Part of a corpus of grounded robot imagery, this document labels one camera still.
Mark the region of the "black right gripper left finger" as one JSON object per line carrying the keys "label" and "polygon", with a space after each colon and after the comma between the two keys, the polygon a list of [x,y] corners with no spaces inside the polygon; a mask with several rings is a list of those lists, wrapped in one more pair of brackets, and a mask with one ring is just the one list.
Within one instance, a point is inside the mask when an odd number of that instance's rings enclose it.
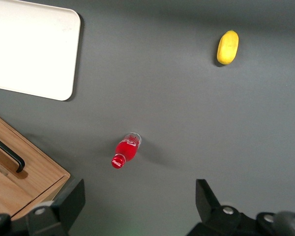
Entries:
{"label": "black right gripper left finger", "polygon": [[85,182],[74,178],[54,200],[37,204],[21,218],[0,213],[0,236],[67,236],[85,203]]}

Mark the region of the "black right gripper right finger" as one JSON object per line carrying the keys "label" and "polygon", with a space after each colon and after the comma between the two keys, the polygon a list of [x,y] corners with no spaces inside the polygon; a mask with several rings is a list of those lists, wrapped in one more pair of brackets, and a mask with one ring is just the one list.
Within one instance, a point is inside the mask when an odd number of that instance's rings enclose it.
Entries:
{"label": "black right gripper right finger", "polygon": [[189,236],[274,236],[270,212],[258,213],[255,219],[236,208],[219,203],[205,179],[196,180],[196,207],[201,221],[187,234]]}

